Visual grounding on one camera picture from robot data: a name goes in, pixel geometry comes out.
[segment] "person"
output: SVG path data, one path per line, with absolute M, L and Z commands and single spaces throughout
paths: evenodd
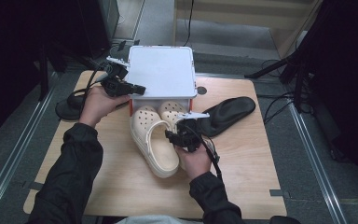
M 61 155 L 36 194 L 28 222 L 81 223 L 95 176 L 103 162 L 103 147 L 95 126 L 130 96 L 110 97 L 102 87 L 89 90 L 80 119 L 63 136 Z M 210 172 L 211 160 L 201 145 L 189 153 L 175 147 L 191 179 L 190 196 L 202 208 L 204 223 L 243 223 L 240 208 L 231 203 L 224 183 Z

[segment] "black jacket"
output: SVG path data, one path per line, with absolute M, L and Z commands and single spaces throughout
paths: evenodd
M 76 123 L 63 136 L 61 156 L 36 194 L 28 223 L 81 223 L 92 183 L 103 162 L 97 131 Z M 190 183 L 190 195 L 204 211 L 204 223 L 242 223 L 240 208 L 227 199 L 224 183 L 212 173 Z

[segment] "wooden desk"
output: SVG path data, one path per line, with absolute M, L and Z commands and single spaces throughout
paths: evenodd
M 313 24 L 322 0 L 197 0 L 192 20 L 268 27 L 281 58 Z M 177 19 L 190 18 L 191 1 L 175 0 L 173 45 Z
M 76 89 L 87 85 L 90 74 L 90 71 L 82 73 Z M 193 110 L 197 112 L 230 97 L 244 95 L 256 101 L 257 107 L 251 115 L 213 139 L 221 157 L 219 166 L 228 198 L 241 208 L 243 218 L 285 216 L 283 198 L 269 194 L 270 189 L 280 189 L 280 185 L 253 83 L 249 80 L 198 77 L 197 85 L 208 90 L 205 95 L 194 99 Z M 35 182 L 44 183 L 48 170 L 60 155 L 63 133 L 72 126 L 70 122 L 60 123 Z M 202 210 L 188 194 L 189 180 L 182 169 L 166 179 L 152 174 L 131 138 L 127 106 L 104 118 L 96 129 L 104 148 L 103 166 L 94 181 L 86 215 L 202 217 Z M 23 206 L 26 213 L 32 211 L 35 194 L 36 190 L 31 190 L 28 195 Z

